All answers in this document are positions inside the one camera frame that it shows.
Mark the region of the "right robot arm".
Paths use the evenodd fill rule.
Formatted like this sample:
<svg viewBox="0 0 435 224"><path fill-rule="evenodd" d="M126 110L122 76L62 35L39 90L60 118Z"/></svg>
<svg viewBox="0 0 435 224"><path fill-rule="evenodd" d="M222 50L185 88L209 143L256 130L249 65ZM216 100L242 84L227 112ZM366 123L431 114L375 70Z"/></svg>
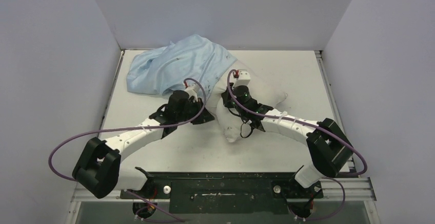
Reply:
<svg viewBox="0 0 435 224"><path fill-rule="evenodd" d="M248 124L252 131L280 134L308 148L311 160L297 170L290 183L290 190L296 197L305 196L323 177L337 177L353 154L351 143L330 118L311 121L290 116L259 103L251 97L247 86L230 86L221 98L224 107Z"/></svg>

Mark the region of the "white pillow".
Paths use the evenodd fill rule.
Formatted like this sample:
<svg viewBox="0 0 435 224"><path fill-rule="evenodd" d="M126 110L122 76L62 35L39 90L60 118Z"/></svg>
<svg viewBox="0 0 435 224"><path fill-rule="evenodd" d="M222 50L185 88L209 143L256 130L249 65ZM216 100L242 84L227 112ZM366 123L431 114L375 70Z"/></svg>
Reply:
<svg viewBox="0 0 435 224"><path fill-rule="evenodd" d="M272 85L272 82L267 81L257 75L252 69L247 67L241 61L235 61L231 69L246 70L250 74L250 82L248 84L249 91L254 99L259 103L276 107L277 104L283 102L287 98L287 93L279 87ZM227 87L228 70L224 72L220 78L215 78L215 85L209 88L209 93L206 102L206 109L212 113L218 120L223 136L228 143L233 143L241 139L241 135L246 136L250 132L248 125L242 124L240 118L232 115L226 107L224 107L221 94L225 92Z"/></svg>

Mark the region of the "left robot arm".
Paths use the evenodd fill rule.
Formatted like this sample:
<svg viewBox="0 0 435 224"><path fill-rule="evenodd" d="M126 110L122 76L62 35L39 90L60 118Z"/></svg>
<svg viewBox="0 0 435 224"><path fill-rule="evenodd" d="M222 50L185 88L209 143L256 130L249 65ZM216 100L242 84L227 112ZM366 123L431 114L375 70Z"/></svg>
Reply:
<svg viewBox="0 0 435 224"><path fill-rule="evenodd" d="M122 169L128 156L146 145L161 140L182 123L205 124L214 116L205 103L192 92L174 91L166 104L161 105L134 130L101 140L90 139L73 171L72 177L96 198L106 197L113 190L133 190L140 198L153 193L151 175L141 167Z"/></svg>

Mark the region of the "light blue pillowcase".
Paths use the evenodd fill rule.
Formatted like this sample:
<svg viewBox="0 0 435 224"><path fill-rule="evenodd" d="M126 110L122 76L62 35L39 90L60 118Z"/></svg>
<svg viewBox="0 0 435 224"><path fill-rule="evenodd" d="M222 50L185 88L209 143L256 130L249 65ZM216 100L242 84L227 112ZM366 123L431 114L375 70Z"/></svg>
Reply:
<svg viewBox="0 0 435 224"><path fill-rule="evenodd" d="M210 97L214 86L236 60L223 46L199 35L191 35L136 55L126 77L127 90L165 96L183 90L183 81L193 78Z"/></svg>

